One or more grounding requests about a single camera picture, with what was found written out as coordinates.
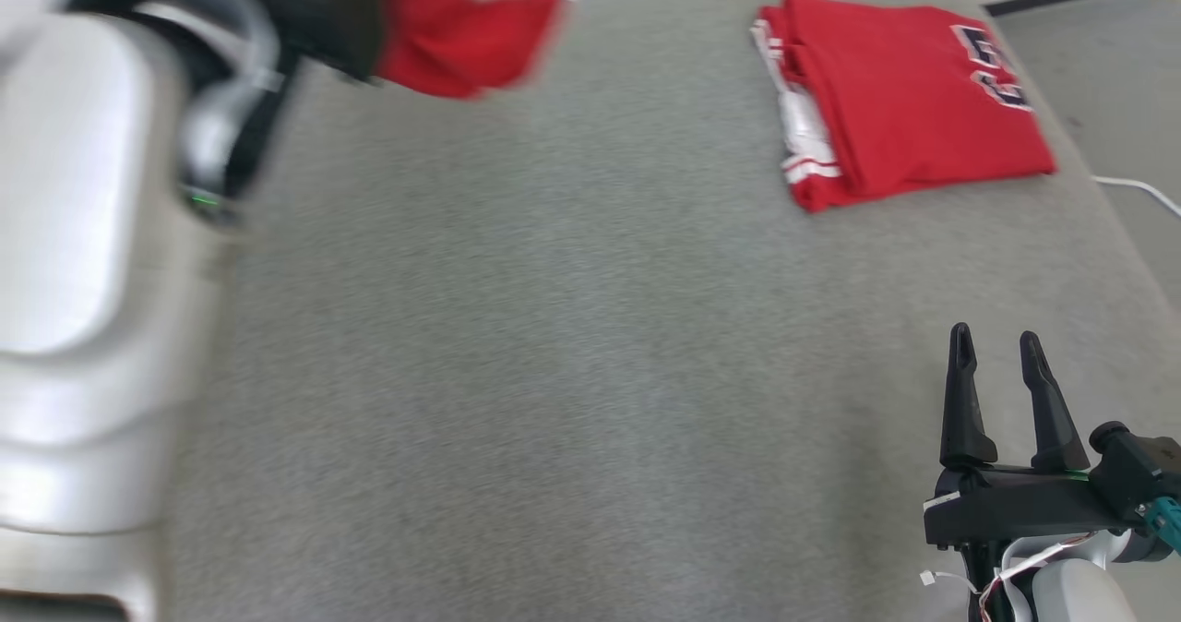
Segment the red jersey with number print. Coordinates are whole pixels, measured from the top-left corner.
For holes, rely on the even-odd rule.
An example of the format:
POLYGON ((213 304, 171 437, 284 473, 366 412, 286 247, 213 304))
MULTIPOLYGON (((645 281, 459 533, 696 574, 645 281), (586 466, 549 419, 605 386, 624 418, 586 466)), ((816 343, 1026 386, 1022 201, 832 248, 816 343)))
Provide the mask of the red jersey with number print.
POLYGON ((981 20, 932 6, 781 0, 753 42, 805 211, 1057 172, 1014 63, 981 20))

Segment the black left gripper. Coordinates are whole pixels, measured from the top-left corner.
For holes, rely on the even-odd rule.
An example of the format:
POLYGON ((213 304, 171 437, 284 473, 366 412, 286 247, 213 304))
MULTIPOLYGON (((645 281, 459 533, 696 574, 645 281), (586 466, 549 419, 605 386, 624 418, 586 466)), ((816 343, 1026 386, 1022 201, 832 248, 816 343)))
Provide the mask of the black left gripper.
POLYGON ((385 37, 380 0, 257 0, 317 63, 368 80, 385 37))

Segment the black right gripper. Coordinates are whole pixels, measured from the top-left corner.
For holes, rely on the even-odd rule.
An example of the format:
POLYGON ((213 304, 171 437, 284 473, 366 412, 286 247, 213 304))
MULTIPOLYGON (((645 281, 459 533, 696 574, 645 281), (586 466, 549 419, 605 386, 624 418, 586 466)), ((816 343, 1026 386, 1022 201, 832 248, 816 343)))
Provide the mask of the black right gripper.
POLYGON ((961 554, 971 575, 998 567, 1016 541, 1127 530, 1083 473, 1087 449, 1032 330, 1022 332, 1020 364, 1035 423, 1032 469, 984 466, 998 460, 998 449, 980 413, 972 334, 963 322, 950 330, 939 456, 946 470, 924 504, 924 528, 927 543, 961 554))

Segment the red shorts with white stripe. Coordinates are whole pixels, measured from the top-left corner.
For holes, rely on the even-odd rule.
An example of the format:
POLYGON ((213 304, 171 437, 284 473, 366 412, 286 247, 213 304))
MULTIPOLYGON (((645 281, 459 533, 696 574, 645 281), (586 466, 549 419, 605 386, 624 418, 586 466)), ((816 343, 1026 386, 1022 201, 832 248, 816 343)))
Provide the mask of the red shorts with white stripe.
POLYGON ((514 89, 574 1, 380 0, 385 37, 376 78, 456 100, 514 89))

